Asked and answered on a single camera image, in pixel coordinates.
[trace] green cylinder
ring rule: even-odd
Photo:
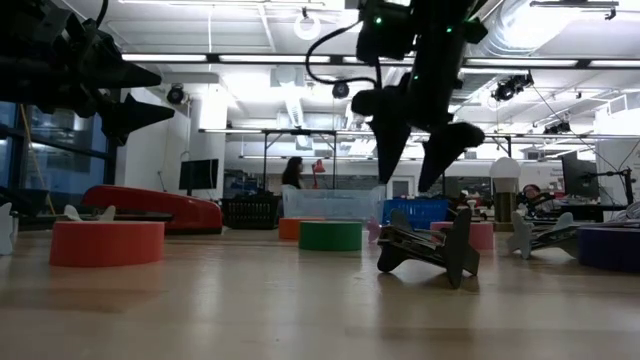
[[[362,224],[343,221],[301,222],[298,247],[315,251],[362,250]]]

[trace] pink cylinder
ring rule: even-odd
[[[433,222],[431,223],[431,230],[450,229],[452,225],[453,223],[449,221]],[[476,250],[493,250],[493,224],[471,223],[469,243]]]

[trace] clear plastic container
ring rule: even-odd
[[[298,190],[293,186],[283,185],[284,216],[363,222],[374,216],[381,221],[386,193],[385,186],[372,190]]]

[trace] monitor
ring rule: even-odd
[[[577,152],[561,158],[565,195],[597,199],[600,196],[598,178],[588,177],[588,175],[594,175],[598,172],[596,163],[578,160]]]
[[[185,161],[180,167],[180,190],[215,189],[217,182],[218,159]]]

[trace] plastic bin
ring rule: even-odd
[[[445,220],[448,206],[447,200],[387,200],[384,203],[382,224],[389,224],[391,210],[400,209],[407,215],[414,230],[429,230],[432,222]]]
[[[232,229],[273,230],[278,227],[279,197],[242,196],[222,199],[224,225]]]
[[[382,218],[387,189],[372,190],[298,190],[282,186],[282,201],[286,218],[320,217],[327,220],[368,221]]]

